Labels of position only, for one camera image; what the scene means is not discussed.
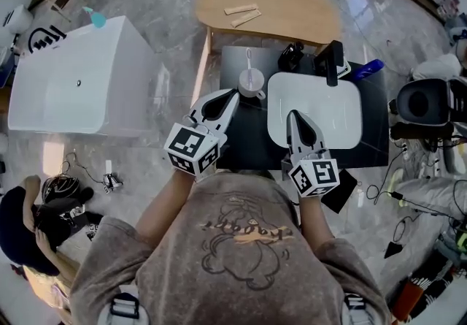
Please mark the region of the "black soap dispenser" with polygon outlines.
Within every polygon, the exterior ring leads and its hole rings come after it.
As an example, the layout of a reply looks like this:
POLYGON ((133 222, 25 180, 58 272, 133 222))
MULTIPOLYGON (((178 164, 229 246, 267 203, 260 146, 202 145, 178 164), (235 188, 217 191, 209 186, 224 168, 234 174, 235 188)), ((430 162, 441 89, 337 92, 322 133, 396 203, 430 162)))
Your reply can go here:
POLYGON ((304 57, 304 44, 302 42, 290 43, 278 58, 277 65, 283 72, 292 72, 304 57))

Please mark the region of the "orange bag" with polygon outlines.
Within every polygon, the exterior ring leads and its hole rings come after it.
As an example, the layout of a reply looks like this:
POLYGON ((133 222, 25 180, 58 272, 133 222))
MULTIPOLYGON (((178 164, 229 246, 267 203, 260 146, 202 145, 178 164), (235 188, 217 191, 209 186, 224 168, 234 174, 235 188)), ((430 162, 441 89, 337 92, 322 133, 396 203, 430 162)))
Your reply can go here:
POLYGON ((432 282, 427 278, 408 279, 391 305, 393 320, 408 323, 415 319, 420 314, 422 296, 432 282))

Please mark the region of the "black bathtub faucet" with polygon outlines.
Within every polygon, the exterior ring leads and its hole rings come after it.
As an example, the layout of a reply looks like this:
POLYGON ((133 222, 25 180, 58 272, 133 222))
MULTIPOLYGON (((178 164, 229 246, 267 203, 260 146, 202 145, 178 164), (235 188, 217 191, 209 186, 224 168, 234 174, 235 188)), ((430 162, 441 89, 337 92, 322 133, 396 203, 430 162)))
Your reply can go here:
POLYGON ((49 29, 36 28, 28 38, 28 51, 34 53, 36 50, 41 50, 47 46, 54 45, 61 39, 65 39, 67 35, 54 25, 50 25, 49 29))

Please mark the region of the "black triangular pouch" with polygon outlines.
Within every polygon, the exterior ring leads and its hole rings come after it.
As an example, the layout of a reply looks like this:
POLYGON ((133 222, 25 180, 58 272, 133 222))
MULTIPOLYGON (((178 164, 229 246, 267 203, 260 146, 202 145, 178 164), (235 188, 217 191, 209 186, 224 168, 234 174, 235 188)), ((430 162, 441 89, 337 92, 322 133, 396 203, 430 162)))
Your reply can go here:
POLYGON ((403 248, 404 248, 403 245, 397 242, 389 242, 385 250, 384 259, 388 259, 391 256, 399 254, 403 250, 403 248))

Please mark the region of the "white cup with handle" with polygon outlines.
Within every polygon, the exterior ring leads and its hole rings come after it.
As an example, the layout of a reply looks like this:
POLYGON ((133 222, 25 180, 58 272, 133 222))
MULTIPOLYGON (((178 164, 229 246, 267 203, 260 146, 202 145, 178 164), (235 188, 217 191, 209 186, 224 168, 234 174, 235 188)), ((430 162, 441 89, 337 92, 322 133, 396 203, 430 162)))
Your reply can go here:
POLYGON ((264 100, 266 98, 263 91, 264 85, 265 78, 263 73, 256 68, 250 68, 245 69, 239 75, 237 88, 239 93, 246 98, 258 98, 260 100, 264 100))

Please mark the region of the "black flat pouch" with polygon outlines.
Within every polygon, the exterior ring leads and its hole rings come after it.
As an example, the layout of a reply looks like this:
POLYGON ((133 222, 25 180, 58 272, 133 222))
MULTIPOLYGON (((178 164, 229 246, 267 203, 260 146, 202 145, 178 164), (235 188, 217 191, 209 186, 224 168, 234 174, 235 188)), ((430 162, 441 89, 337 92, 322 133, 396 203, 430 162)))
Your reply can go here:
POLYGON ((346 205, 358 184, 358 181, 345 169, 340 171, 339 180, 340 184, 321 198, 321 202, 336 214, 339 214, 346 205))

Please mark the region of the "wooden slat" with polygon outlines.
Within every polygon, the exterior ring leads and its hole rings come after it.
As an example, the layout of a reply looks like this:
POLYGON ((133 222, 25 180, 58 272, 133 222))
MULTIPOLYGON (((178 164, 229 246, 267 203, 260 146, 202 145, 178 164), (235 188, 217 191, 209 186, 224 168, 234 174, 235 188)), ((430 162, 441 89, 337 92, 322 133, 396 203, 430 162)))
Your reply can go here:
POLYGON ((258 9, 257 4, 247 4, 247 5, 237 6, 237 7, 225 8, 224 13, 226 15, 232 15, 232 14, 241 13, 241 12, 254 11, 257 9, 258 9))
POLYGON ((261 12, 256 9, 254 11, 248 12, 247 14, 241 16, 240 18, 237 18, 231 22, 231 26, 233 28, 237 28, 251 20, 254 20, 255 18, 258 18, 261 16, 261 12))

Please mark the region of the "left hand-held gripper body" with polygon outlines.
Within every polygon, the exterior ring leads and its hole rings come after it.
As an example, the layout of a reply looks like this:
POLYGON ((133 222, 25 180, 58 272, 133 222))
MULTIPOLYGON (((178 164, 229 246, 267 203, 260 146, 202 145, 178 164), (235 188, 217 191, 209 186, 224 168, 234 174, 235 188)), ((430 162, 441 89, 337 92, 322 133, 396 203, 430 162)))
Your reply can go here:
POLYGON ((163 148, 175 169, 198 176, 220 158, 226 129, 226 118, 209 121, 186 116, 183 123, 172 126, 163 148))

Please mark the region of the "dark vanity cabinet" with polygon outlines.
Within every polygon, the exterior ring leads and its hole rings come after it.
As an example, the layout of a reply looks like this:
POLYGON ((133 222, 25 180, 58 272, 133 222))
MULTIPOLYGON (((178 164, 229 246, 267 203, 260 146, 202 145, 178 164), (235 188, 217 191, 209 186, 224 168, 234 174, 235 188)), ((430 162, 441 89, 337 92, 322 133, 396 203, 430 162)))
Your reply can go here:
MULTIPOLYGON (((247 68, 246 47, 225 46, 220 65, 220 87, 233 88, 247 68)), ((363 133, 352 149, 331 151, 338 168, 385 167, 388 164, 389 126, 384 75, 377 72, 355 81, 363 107, 363 133)), ((226 131, 227 148, 217 166, 221 169, 281 169, 288 148, 280 147, 267 131, 267 101, 241 98, 226 131)))

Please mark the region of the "oval wooden table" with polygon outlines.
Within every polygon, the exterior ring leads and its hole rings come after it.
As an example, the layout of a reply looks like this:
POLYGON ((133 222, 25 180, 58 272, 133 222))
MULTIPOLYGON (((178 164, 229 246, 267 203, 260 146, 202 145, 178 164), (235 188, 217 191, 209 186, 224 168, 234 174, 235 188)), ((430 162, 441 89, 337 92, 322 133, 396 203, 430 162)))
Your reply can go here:
POLYGON ((318 49, 341 39, 338 7, 331 0, 196 0, 195 13, 207 28, 208 43, 215 32, 300 41, 318 49), (226 15, 224 9, 247 4, 257 4, 261 16, 233 28, 231 22, 248 12, 226 15))

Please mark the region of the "black sink faucet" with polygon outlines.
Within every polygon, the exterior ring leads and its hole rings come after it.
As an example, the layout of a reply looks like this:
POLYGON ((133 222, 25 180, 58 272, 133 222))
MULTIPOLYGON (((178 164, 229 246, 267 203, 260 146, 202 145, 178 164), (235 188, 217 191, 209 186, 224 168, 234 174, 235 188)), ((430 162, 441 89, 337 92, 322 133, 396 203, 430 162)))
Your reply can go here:
POLYGON ((343 44, 333 40, 313 60, 314 71, 317 76, 324 77, 327 85, 338 85, 337 67, 344 65, 343 44))

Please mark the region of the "teal spray bottle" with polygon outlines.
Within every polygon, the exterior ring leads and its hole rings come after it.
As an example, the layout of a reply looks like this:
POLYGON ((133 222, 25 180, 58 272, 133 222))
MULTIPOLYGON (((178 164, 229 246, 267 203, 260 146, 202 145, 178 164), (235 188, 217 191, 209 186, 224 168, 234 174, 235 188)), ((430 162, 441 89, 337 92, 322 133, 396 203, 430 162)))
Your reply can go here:
POLYGON ((103 28, 105 26, 107 19, 100 12, 90 7, 83 7, 82 9, 89 15, 91 23, 96 28, 103 28))

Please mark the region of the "blue bottle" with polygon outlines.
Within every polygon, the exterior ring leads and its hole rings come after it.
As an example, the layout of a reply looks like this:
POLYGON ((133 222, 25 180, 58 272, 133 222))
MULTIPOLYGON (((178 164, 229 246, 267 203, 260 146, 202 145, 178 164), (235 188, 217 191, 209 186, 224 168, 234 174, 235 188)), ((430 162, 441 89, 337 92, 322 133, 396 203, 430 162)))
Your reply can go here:
POLYGON ((372 61, 369 61, 367 64, 359 66, 357 69, 353 70, 351 75, 350 75, 350 80, 352 81, 358 81, 362 80, 366 77, 369 77, 380 70, 384 68, 385 64, 379 60, 379 59, 374 59, 372 61))

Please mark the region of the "white bathtub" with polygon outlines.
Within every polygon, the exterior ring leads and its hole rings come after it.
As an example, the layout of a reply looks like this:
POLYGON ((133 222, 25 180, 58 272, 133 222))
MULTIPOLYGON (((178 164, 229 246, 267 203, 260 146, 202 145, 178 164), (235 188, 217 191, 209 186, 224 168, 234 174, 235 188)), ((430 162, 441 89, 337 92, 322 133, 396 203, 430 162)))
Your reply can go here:
POLYGON ((138 137, 147 130, 153 49, 125 16, 90 24, 19 60, 13 131, 138 137))

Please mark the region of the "person's right forearm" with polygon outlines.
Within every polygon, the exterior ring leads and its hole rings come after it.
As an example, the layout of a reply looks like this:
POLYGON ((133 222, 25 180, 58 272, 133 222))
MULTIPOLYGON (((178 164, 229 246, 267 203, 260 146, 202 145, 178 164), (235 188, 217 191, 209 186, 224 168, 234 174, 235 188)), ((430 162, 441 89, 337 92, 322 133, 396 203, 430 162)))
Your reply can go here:
POLYGON ((320 198, 317 196, 299 199, 301 231, 310 248, 315 252, 334 235, 325 219, 320 198))

